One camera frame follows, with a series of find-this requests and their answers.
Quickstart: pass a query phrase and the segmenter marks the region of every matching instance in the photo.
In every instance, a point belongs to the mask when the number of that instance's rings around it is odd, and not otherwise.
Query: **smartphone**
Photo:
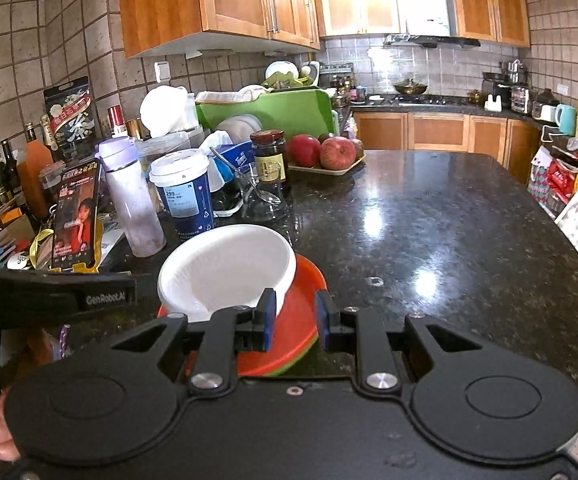
[[[100,162],[89,160],[63,173],[54,215],[52,268],[93,266]]]

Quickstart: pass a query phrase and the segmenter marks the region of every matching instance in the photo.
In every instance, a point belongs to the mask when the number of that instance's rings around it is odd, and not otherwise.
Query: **pomegranate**
[[[355,160],[360,160],[365,156],[365,145],[360,139],[351,139],[355,146]]]
[[[310,135],[292,137],[288,149],[290,158],[302,168],[312,168],[320,160],[320,143]]]
[[[354,143],[344,137],[331,137],[320,146],[320,164],[325,170],[346,170],[355,162]]]

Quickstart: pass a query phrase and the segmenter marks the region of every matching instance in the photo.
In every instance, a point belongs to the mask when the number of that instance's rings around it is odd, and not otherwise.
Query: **human hand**
[[[22,351],[18,361],[16,379],[28,375],[38,367],[53,362],[53,351],[47,333],[42,329],[28,330],[27,347]],[[14,462],[20,458],[20,453],[14,444],[12,434],[7,428],[4,418],[4,402],[10,386],[0,394],[0,460]]]

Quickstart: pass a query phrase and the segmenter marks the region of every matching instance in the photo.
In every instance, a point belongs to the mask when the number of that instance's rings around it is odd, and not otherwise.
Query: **blue paper cup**
[[[200,150],[181,150],[154,160],[149,180],[174,219],[178,237],[189,240],[215,227],[207,168]]]

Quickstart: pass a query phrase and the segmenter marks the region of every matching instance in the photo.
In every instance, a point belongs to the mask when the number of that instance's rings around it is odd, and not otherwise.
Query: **snack package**
[[[43,92],[45,108],[65,162],[95,153],[95,133],[89,78],[79,77]]]

